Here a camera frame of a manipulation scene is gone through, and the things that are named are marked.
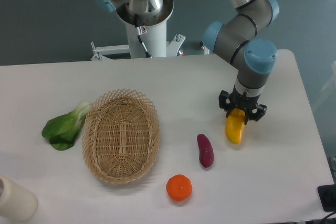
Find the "bok choy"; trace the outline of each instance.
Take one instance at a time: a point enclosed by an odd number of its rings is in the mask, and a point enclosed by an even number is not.
[[[59,151],[73,147],[91,106],[91,102],[82,101],[68,114],[49,120],[42,130],[42,136]]]

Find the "white cylindrical container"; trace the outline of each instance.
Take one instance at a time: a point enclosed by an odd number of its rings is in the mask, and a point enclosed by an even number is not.
[[[144,42],[147,51],[153,58],[167,56],[167,20],[169,17],[170,15],[156,25],[146,26],[147,33],[141,35],[142,42]],[[122,21],[126,25],[131,58],[146,58],[144,49],[138,40],[137,29],[134,25]]]
[[[36,208],[37,198],[31,191],[0,175],[0,216],[26,221]]]

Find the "white table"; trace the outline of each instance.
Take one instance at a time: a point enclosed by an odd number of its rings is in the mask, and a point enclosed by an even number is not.
[[[0,67],[0,174],[39,200],[31,224],[273,223],[318,219],[317,187],[333,184],[294,55],[280,50],[239,147],[224,136],[221,90],[237,71],[216,55]],[[161,142],[143,179],[109,186],[87,169],[81,138],[64,152],[41,136],[47,120],[118,89],[137,89],[156,105]],[[210,139],[215,162],[198,161],[196,136]],[[165,185],[184,174],[193,193],[169,200]],[[1,224],[11,223],[0,218]]]

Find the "wicker basket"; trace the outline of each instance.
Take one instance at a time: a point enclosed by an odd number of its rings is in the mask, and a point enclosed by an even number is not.
[[[159,141],[159,121],[153,103],[141,92],[115,90],[101,96],[87,114],[84,160],[103,181],[125,184],[149,172]]]

